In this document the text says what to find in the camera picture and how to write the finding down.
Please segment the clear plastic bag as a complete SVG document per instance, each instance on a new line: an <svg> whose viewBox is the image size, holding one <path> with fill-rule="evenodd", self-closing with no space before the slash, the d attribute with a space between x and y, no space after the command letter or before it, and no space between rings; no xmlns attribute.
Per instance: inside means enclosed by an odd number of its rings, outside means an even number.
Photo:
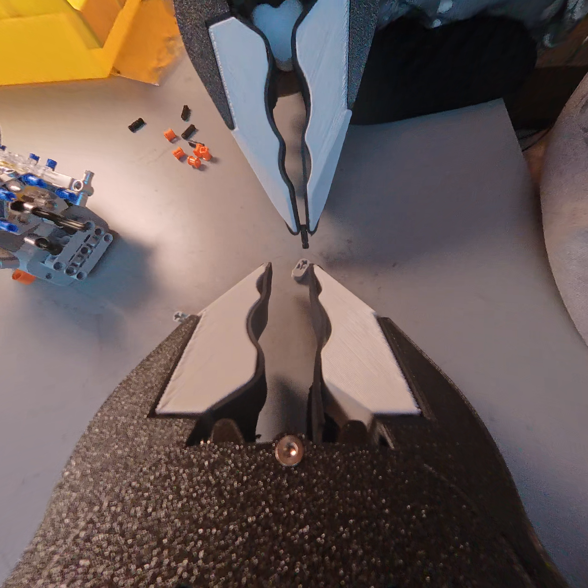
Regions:
<svg viewBox="0 0 588 588"><path fill-rule="evenodd" d="M111 74L159 86L183 54L172 1L141 1Z"/></svg>

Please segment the yellow plastic bin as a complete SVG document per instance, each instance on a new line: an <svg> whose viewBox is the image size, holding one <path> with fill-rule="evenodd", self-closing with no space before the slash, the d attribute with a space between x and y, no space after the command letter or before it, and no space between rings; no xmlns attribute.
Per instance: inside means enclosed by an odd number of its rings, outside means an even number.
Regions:
<svg viewBox="0 0 588 588"><path fill-rule="evenodd" d="M1 84L105 78L140 1L1 1Z"/></svg>

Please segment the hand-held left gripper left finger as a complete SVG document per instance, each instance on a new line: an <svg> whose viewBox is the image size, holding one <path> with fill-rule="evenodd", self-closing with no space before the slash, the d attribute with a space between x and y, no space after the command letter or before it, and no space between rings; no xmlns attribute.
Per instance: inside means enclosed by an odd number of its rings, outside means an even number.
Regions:
<svg viewBox="0 0 588 588"><path fill-rule="evenodd" d="M268 322L272 264L263 263L197 315L158 416L199 416L245 393L265 369L259 338Z"/></svg>

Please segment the grey desk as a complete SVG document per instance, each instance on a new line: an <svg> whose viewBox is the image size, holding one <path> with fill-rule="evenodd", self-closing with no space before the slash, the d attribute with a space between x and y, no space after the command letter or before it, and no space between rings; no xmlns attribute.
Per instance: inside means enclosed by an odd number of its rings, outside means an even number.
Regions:
<svg viewBox="0 0 588 588"><path fill-rule="evenodd" d="M190 120L180 117L191 110ZM132 133L138 118L146 125ZM206 145L192 169L164 137ZM2 143L95 173L116 232L87 281L1 272L1 581L43 518L87 423L173 330L272 262L262 440L305 423L315 338L302 256L442 368L486 423L541 542L587 587L587 347L548 265L540 206L501 101L351 126L302 250L184 57L160 86L121 77L1 88Z"/></svg>

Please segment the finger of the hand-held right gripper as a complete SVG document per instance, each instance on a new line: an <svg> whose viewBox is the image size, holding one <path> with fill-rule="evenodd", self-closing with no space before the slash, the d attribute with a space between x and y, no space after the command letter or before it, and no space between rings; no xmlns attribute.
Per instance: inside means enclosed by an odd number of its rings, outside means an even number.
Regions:
<svg viewBox="0 0 588 588"><path fill-rule="evenodd" d="M349 1L316 1L293 29L293 64L306 108L306 226L317 230L349 127Z"/></svg>
<svg viewBox="0 0 588 588"><path fill-rule="evenodd" d="M232 115L232 135L273 206L297 235L301 224L295 189L285 173L285 142L269 104L275 72L269 42L237 17L218 21L208 31Z"/></svg>

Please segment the brick engine model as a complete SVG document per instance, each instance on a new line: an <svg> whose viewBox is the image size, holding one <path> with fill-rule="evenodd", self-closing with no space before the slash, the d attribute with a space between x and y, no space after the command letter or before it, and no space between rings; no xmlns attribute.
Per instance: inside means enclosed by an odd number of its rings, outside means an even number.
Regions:
<svg viewBox="0 0 588 588"><path fill-rule="evenodd" d="M84 281L114 240L87 207L93 172L76 178L56 166L1 145L1 269L18 283Z"/></svg>

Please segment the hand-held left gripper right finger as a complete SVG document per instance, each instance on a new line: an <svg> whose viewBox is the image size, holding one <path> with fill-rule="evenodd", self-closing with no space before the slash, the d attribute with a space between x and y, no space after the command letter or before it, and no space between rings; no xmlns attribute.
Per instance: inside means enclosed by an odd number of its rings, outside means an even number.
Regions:
<svg viewBox="0 0 588 588"><path fill-rule="evenodd" d="M357 421L370 430L377 417L422 416L376 312L320 266L308 275L318 426Z"/></svg>

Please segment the cluster of orange bushes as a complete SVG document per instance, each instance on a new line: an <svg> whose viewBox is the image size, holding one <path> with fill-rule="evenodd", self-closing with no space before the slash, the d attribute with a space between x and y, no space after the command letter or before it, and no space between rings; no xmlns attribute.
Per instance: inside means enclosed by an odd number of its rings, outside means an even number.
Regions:
<svg viewBox="0 0 588 588"><path fill-rule="evenodd" d="M164 132L164 137L173 144L172 155L180 163L192 169L201 169L213 162L209 148L203 143L188 140L186 135L179 136L171 128Z"/></svg>

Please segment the dark cloth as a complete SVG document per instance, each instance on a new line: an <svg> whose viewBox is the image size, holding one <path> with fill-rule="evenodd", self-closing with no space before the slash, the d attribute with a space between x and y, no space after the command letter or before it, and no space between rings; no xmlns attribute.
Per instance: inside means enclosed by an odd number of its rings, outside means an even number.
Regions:
<svg viewBox="0 0 588 588"><path fill-rule="evenodd" d="M375 33L350 118L377 125L503 98L533 70L537 43L519 21L486 14L425 28L400 18Z"/></svg>

